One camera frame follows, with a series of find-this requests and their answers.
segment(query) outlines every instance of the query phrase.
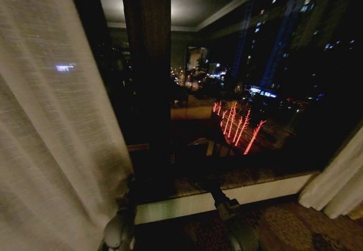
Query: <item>blue light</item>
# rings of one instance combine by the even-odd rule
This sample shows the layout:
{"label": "blue light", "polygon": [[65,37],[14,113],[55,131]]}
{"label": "blue light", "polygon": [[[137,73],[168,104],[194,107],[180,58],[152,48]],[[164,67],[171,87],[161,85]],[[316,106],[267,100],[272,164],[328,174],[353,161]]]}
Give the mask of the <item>blue light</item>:
{"label": "blue light", "polygon": [[306,10],[307,10],[307,5],[304,5],[304,6],[301,7],[301,10],[300,11],[301,12],[305,12]]}

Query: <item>patterned carpet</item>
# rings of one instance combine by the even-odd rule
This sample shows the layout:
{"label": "patterned carpet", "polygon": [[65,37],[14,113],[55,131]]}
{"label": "patterned carpet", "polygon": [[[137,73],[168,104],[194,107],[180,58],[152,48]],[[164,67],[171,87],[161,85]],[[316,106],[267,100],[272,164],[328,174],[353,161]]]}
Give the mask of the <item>patterned carpet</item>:
{"label": "patterned carpet", "polygon": [[[263,250],[363,250],[363,223],[331,220],[293,201],[242,206],[241,221],[256,228]],[[139,225],[135,250],[230,250],[217,212]]]}

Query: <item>red light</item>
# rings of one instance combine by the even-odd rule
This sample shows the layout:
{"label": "red light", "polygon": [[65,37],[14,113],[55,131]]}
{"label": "red light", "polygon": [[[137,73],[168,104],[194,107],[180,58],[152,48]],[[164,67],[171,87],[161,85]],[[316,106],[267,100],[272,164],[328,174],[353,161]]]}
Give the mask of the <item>red light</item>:
{"label": "red light", "polygon": [[224,118],[225,118],[225,115],[226,115],[227,111],[228,111],[228,110],[226,110],[226,111],[224,111],[224,112],[223,112],[222,119],[224,119]]}
{"label": "red light", "polygon": [[229,132],[228,132],[228,138],[231,136],[231,129],[232,129],[232,125],[233,125],[233,121],[234,121],[234,118],[236,117],[236,105],[237,105],[237,102],[234,103],[233,107],[232,107],[232,118],[231,118],[231,125],[229,127]]}
{"label": "red light", "polygon": [[246,150],[244,151],[243,154],[247,154],[250,151],[251,146],[252,146],[252,143],[255,141],[256,136],[257,136],[259,130],[261,129],[262,124],[264,124],[265,122],[266,122],[266,120],[261,120],[260,121],[260,123],[257,126],[257,128],[254,130],[254,135],[252,136],[251,141],[250,141],[250,143],[248,143],[248,146],[247,146],[247,148],[246,148]]}
{"label": "red light", "polygon": [[241,124],[242,124],[242,116],[239,118],[237,130],[236,130],[236,133],[234,134],[233,142],[236,140],[237,133],[238,133],[238,130],[239,130],[239,127],[240,127]]}
{"label": "red light", "polygon": [[229,111],[228,120],[227,120],[227,123],[226,123],[226,126],[225,126],[225,130],[223,131],[223,134],[224,134],[224,135],[226,134],[226,131],[227,131],[227,126],[228,126],[229,119],[230,119],[230,117],[231,117],[232,109],[233,109],[233,107],[232,107],[232,108],[231,108],[231,110]]}
{"label": "red light", "polygon": [[220,101],[220,105],[218,106],[218,116],[220,115],[221,108],[222,108],[222,101]]}
{"label": "red light", "polygon": [[218,103],[215,102],[213,105],[213,112],[215,112],[217,110],[217,108],[218,108]]}
{"label": "red light", "polygon": [[231,129],[232,129],[232,125],[233,125],[233,121],[234,121],[234,117],[235,117],[235,112],[233,112],[233,114],[232,114],[232,118],[231,118],[231,125],[230,125],[230,127],[229,127],[229,132],[228,132],[228,138],[230,137],[230,135],[231,135]]}
{"label": "red light", "polygon": [[246,117],[244,119],[242,129],[240,130],[239,136],[238,136],[237,141],[235,143],[236,146],[238,145],[239,139],[242,136],[243,130],[248,126],[248,122],[250,121],[250,112],[251,112],[251,109],[247,112],[247,115],[246,115]]}

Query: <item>white curtain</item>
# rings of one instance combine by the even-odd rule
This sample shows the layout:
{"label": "white curtain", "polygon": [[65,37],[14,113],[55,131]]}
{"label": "white curtain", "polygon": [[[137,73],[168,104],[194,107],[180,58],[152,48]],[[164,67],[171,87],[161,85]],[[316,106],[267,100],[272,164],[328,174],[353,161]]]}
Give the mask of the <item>white curtain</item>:
{"label": "white curtain", "polygon": [[0,0],[0,245],[97,250],[129,155],[73,0]]}
{"label": "white curtain", "polygon": [[301,192],[305,207],[324,209],[330,218],[346,215],[363,200],[363,128]]}

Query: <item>curtain fold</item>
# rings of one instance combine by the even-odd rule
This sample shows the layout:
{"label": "curtain fold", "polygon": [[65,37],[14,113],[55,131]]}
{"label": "curtain fold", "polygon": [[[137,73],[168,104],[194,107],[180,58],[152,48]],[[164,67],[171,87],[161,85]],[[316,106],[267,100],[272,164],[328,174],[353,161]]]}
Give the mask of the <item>curtain fold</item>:
{"label": "curtain fold", "polygon": [[0,0],[0,242],[95,250],[132,173],[73,0]]}
{"label": "curtain fold", "polygon": [[324,209],[330,218],[346,215],[363,200],[363,128],[301,192],[305,207]]}

